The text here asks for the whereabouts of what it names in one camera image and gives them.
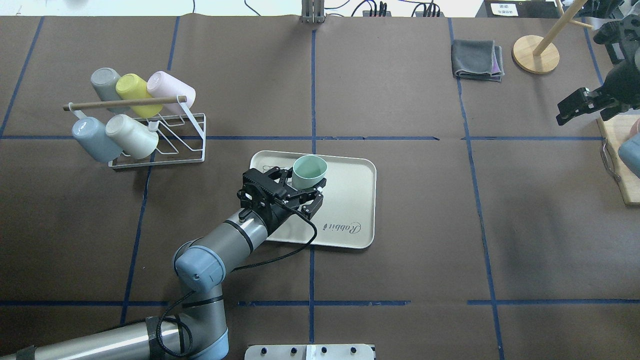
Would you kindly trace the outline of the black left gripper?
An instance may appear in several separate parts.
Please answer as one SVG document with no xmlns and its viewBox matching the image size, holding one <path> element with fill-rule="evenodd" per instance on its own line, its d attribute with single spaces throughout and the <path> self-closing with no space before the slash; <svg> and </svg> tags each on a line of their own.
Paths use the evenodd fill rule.
<svg viewBox="0 0 640 360">
<path fill-rule="evenodd" d="M 288 183 L 292 176 L 292 170 L 281 167 L 272 167 L 265 173 L 258 169 L 245 171 L 242 188 L 237 192 L 240 221 L 244 223 L 250 214 L 257 215 L 270 236 L 290 217 L 286 208 L 297 210 L 311 220 L 322 207 L 322 191 L 327 180 L 322 178 L 314 186 L 297 190 Z"/>
</svg>

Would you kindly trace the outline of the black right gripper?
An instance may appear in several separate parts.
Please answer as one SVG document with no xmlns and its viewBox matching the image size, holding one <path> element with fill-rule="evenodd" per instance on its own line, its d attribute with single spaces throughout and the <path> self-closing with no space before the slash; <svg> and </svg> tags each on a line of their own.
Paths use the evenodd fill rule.
<svg viewBox="0 0 640 360">
<path fill-rule="evenodd" d="M 612 100 L 608 107 L 607 96 Z M 640 75 L 638 70 L 610 71 L 601 89 L 578 88 L 557 104 L 556 121 L 564 126 L 570 120 L 583 114 L 601 110 L 602 120 L 608 121 L 618 114 L 640 107 Z"/>
</svg>

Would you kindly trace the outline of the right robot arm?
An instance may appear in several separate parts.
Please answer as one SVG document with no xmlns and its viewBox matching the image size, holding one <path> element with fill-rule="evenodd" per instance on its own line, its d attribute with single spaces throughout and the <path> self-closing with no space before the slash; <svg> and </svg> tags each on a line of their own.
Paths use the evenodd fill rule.
<svg viewBox="0 0 640 360">
<path fill-rule="evenodd" d="M 599 88 L 578 88 L 560 101 L 556 120 L 558 125 L 564 126 L 575 117 L 599 111 L 599 117 L 606 122 L 631 109 L 638 110 L 639 105 L 639 68 L 635 64 L 619 63 Z"/>
</svg>

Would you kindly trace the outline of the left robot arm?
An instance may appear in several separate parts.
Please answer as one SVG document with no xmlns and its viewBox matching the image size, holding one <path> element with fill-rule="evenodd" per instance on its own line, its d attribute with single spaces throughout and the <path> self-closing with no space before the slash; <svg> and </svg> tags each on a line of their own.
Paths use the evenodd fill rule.
<svg viewBox="0 0 640 360">
<path fill-rule="evenodd" d="M 240 208 L 173 256 L 183 295 L 160 316 L 58 342 L 29 346 L 8 360 L 221 360 L 229 352 L 222 282 L 291 215 L 307 224 L 323 203 L 326 171 L 278 166 L 242 175 Z"/>
</svg>

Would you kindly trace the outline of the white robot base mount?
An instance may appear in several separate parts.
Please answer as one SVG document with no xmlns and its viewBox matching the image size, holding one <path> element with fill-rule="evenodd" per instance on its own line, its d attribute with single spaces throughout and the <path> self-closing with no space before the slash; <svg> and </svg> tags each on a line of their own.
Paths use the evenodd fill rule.
<svg viewBox="0 0 640 360">
<path fill-rule="evenodd" d="M 375 360 L 374 345 L 346 344 L 259 344 L 247 347 L 245 360 Z"/>
</svg>

